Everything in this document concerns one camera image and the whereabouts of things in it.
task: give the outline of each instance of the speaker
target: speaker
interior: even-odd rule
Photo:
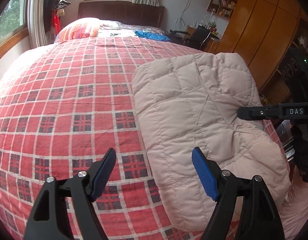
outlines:
[[[278,66],[294,103],[308,102],[308,60],[301,49],[289,48]]]

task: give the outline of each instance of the red plaid bedspread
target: red plaid bedspread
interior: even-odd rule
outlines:
[[[48,176],[66,179],[86,170],[109,147],[115,148],[117,163],[105,192],[94,203],[109,239],[200,238],[201,232],[181,232],[170,224],[131,93],[137,66],[197,52],[139,38],[72,40],[49,46],[32,65],[20,66],[3,78],[0,218],[15,240],[22,238]],[[70,199],[67,203],[74,237],[82,239]]]

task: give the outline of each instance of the pillow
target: pillow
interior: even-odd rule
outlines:
[[[83,18],[67,25],[56,36],[55,42],[62,42],[74,39],[97,37],[101,20],[97,18]]]

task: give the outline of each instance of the black chair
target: black chair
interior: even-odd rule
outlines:
[[[182,31],[169,31],[172,37],[175,36],[176,33],[181,33],[185,35],[190,35],[188,32]],[[203,26],[198,26],[196,31],[190,36],[188,39],[184,39],[183,45],[188,46],[193,49],[203,50],[203,46],[206,44],[207,39],[211,36],[210,30],[206,29]]]

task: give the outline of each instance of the blue gripper pad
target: blue gripper pad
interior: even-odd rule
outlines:
[[[92,192],[90,194],[90,197],[94,201],[102,195],[105,186],[110,178],[110,175],[114,169],[115,163],[116,152],[114,149],[112,149],[104,156],[102,166],[100,167],[93,179]]]
[[[216,178],[209,169],[206,158],[198,147],[194,148],[192,151],[192,162],[207,196],[210,196],[216,201],[219,196]]]

